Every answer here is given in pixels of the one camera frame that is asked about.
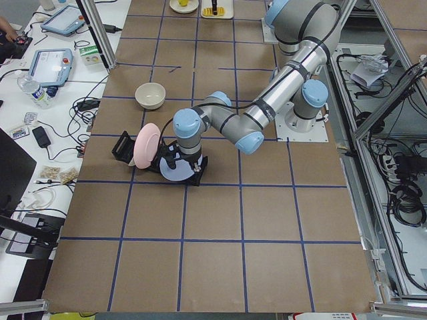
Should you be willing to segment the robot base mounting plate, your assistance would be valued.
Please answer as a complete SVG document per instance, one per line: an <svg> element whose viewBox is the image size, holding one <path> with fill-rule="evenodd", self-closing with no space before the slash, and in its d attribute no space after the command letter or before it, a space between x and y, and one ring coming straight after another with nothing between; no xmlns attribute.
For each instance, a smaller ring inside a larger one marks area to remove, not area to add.
<svg viewBox="0 0 427 320"><path fill-rule="evenodd" d="M276 114L275 126L278 141L327 143L325 121L320 109L315 118L300 119L294 113L294 104L287 102Z"/></svg>

